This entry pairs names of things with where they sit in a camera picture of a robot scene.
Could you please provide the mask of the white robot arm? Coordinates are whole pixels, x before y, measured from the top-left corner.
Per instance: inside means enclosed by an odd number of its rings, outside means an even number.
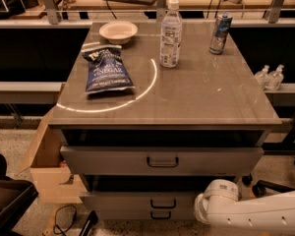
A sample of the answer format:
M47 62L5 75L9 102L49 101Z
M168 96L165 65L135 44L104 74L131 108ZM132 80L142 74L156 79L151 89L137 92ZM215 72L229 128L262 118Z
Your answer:
M215 227L295 234L295 191L240 201L235 183L217 179L195 198L194 216Z

